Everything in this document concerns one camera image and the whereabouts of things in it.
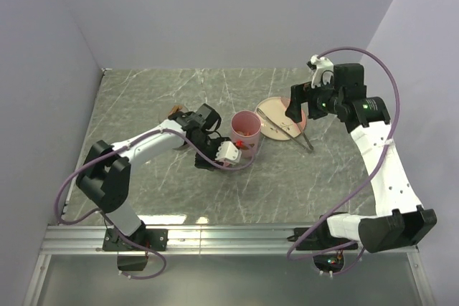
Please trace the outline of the grey lid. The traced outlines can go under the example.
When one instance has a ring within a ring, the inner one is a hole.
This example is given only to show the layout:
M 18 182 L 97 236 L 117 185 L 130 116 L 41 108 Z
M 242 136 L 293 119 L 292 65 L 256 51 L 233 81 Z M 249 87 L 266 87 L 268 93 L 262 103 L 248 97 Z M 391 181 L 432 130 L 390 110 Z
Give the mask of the grey lid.
M 163 106 L 158 112 L 157 123 L 161 124 L 165 120 L 169 120 L 169 117 L 172 117 L 173 121 L 176 121 L 176 113 L 181 113 L 182 115 L 191 113 L 191 110 L 187 108 L 182 103 L 171 103 Z

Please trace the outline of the pink cylindrical container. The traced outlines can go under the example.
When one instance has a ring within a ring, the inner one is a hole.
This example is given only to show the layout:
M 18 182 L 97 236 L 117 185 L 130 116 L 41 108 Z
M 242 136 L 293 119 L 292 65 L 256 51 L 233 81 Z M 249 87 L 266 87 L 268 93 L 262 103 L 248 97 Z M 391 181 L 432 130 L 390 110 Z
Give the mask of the pink cylindrical container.
M 230 137 L 242 151 L 243 158 L 251 158 L 257 151 L 261 134 L 261 120 L 252 111 L 234 114 L 230 123 Z

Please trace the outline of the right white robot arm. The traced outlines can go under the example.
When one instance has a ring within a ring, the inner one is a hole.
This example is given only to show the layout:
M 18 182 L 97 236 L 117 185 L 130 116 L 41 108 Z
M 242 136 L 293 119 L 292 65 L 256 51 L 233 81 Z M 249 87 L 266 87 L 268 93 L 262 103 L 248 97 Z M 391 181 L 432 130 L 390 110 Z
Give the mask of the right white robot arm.
M 313 59 L 308 67 L 312 80 L 291 87 L 285 114 L 299 122 L 305 103 L 310 119 L 332 114 L 345 124 L 369 174 L 376 211 L 373 216 L 332 212 L 316 232 L 318 243 L 330 249 L 342 238 L 370 253 L 418 244 L 436 225 L 437 215 L 422 205 L 408 181 L 392 140 L 395 121 L 383 99 L 367 96 L 364 67 L 324 59 Z

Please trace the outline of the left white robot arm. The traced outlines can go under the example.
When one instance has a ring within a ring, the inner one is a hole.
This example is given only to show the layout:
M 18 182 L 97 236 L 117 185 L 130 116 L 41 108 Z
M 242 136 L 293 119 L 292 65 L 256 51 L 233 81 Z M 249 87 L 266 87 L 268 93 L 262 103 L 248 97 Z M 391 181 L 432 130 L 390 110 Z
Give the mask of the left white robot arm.
M 128 203 L 132 172 L 147 161 L 185 145 L 195 146 L 194 166 L 212 170 L 240 162 L 241 152 L 228 137 L 210 135 L 221 117 L 203 104 L 195 112 L 176 110 L 150 131 L 125 141 L 95 143 L 76 178 L 76 186 L 108 217 L 120 232 L 120 242 L 129 250 L 150 244 L 146 225 Z

